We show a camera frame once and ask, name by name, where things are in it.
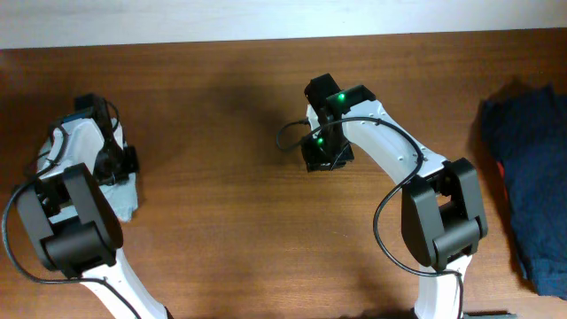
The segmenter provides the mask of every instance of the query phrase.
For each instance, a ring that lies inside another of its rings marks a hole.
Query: dark blue fabric
[[[485,103],[482,138],[504,167],[518,259],[539,295],[567,300],[567,96],[551,86]]]

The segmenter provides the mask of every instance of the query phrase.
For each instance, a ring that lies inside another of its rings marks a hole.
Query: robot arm
[[[57,157],[58,165],[17,201],[32,245],[47,269],[69,279],[109,284],[118,295],[96,282],[81,281],[114,317],[136,317],[120,295],[140,318],[172,318],[129,266],[120,223],[99,188],[135,187],[119,183],[137,171],[135,149],[124,142],[121,125],[111,122],[102,98],[79,98],[75,111],[51,127],[52,147],[42,169]]]
[[[369,118],[400,127],[364,86],[341,90],[329,74],[306,87],[311,129],[348,118]],[[423,272],[458,271],[464,276],[487,225],[474,167],[453,163],[416,141],[423,153],[417,175],[402,188],[402,236]],[[397,184],[416,168],[415,147],[401,134],[373,121],[327,125],[301,145],[307,170],[332,170],[353,160],[349,143],[359,145]],[[437,196],[451,200],[438,206]],[[419,319],[458,317],[459,284],[453,276],[420,277],[415,314]]]

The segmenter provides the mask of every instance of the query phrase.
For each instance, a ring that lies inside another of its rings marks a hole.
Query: brown wooden surface
[[[364,83],[412,135],[480,169],[489,236],[467,272],[468,311],[564,318],[567,303],[520,279],[509,213],[478,142],[483,98],[517,79],[567,92],[567,30],[386,35],[233,43],[176,43],[0,52],[0,201],[47,125],[96,92],[119,108],[141,163],[140,209],[123,225],[128,260],[175,318],[337,318],[412,307],[417,278],[392,265],[371,232],[392,187],[354,148],[355,162],[307,174],[275,133],[302,118],[309,80],[330,72]],[[288,141],[304,130],[291,132]],[[43,270],[15,211],[15,252]],[[400,201],[381,220],[384,241],[416,266],[400,236]],[[32,284],[0,253],[1,317],[108,318],[78,285]]]

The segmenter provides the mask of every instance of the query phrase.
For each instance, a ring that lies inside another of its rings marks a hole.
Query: table top
[[[333,172],[308,174],[276,131],[305,117],[303,89],[331,73],[364,84],[420,142],[478,168],[489,235],[465,278],[466,311],[563,318],[519,275],[497,169],[478,137],[481,101],[503,87],[552,82],[567,91],[567,30],[381,35],[0,51],[0,200],[48,124],[73,97],[96,92],[120,108],[138,153],[140,208],[123,224],[124,251],[175,318],[338,318],[410,309],[417,278],[377,246],[371,220],[391,189],[358,147]],[[290,131],[287,142],[306,133]],[[19,218],[15,253],[42,269]],[[400,196],[381,218],[394,255],[416,267],[400,234]],[[79,285],[20,276],[0,253],[0,308],[15,318],[109,318]]]

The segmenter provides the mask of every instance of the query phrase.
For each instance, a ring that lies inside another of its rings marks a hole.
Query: white backdrop
[[[0,48],[567,27],[567,0],[0,0]]]

